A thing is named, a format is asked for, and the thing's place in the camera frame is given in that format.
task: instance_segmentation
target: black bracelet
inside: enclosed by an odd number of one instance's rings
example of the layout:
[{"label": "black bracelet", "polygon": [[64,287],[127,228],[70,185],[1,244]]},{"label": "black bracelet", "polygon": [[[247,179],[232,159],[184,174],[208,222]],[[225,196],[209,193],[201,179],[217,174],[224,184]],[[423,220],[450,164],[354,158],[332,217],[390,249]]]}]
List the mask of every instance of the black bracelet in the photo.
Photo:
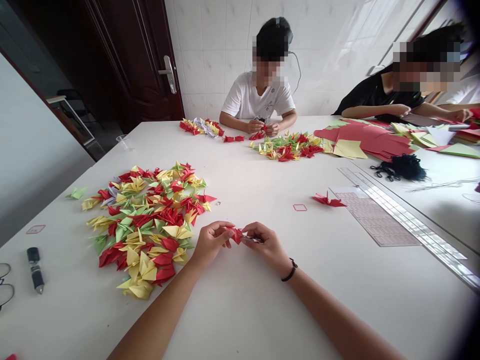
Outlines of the black bracelet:
[{"label": "black bracelet", "polygon": [[290,274],[286,278],[282,279],[283,282],[290,280],[295,274],[295,270],[297,270],[297,268],[299,267],[291,257],[289,257],[289,259],[291,260],[291,264],[293,265],[293,267],[291,268]]}]

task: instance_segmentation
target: black yarn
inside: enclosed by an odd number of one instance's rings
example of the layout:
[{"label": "black yarn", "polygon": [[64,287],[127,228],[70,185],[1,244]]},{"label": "black yarn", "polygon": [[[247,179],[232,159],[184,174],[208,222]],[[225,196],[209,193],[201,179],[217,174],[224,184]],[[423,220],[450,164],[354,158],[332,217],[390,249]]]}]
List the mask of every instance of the black yarn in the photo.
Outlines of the black yarn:
[{"label": "black yarn", "polygon": [[420,159],[416,155],[392,156],[391,162],[382,161],[379,166],[370,168],[378,170],[375,174],[379,178],[382,177],[381,173],[386,173],[390,181],[400,180],[400,177],[410,181],[424,181],[427,178],[427,173],[420,166]]}]

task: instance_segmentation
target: small paper square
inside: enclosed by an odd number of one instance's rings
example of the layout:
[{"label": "small paper square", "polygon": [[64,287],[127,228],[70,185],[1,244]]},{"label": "small paper square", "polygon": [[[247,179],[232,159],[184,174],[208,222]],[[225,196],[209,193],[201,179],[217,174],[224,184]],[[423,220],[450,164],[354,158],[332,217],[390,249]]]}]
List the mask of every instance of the small paper square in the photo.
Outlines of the small paper square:
[{"label": "small paper square", "polygon": [[303,204],[294,204],[293,208],[295,211],[307,211],[307,207]]},{"label": "small paper square", "polygon": [[27,234],[38,234],[44,229],[45,225],[35,225],[32,226],[26,233]]}]

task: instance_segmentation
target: door handle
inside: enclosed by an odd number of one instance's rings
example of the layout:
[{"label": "door handle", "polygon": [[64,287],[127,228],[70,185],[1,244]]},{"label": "door handle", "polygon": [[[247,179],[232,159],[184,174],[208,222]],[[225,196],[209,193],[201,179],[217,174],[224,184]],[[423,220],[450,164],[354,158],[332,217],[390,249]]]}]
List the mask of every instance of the door handle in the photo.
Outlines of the door handle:
[{"label": "door handle", "polygon": [[170,62],[170,57],[165,55],[163,57],[163,61],[165,62],[165,70],[158,70],[158,75],[166,75],[168,78],[168,84],[170,85],[170,91],[172,94],[177,93],[177,84],[175,83],[175,76],[174,71],[172,69],[172,63]]}]

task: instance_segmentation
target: eyeglasses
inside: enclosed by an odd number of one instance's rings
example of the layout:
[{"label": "eyeglasses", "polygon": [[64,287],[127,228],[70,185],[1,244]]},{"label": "eyeglasses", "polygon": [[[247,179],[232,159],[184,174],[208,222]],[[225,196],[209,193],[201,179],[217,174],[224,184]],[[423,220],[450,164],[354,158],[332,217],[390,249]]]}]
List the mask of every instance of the eyeglasses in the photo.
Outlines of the eyeglasses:
[{"label": "eyeglasses", "polygon": [[0,263],[0,311],[2,306],[8,303],[15,294],[15,288],[13,285],[4,283],[4,277],[12,270],[9,264]]}]

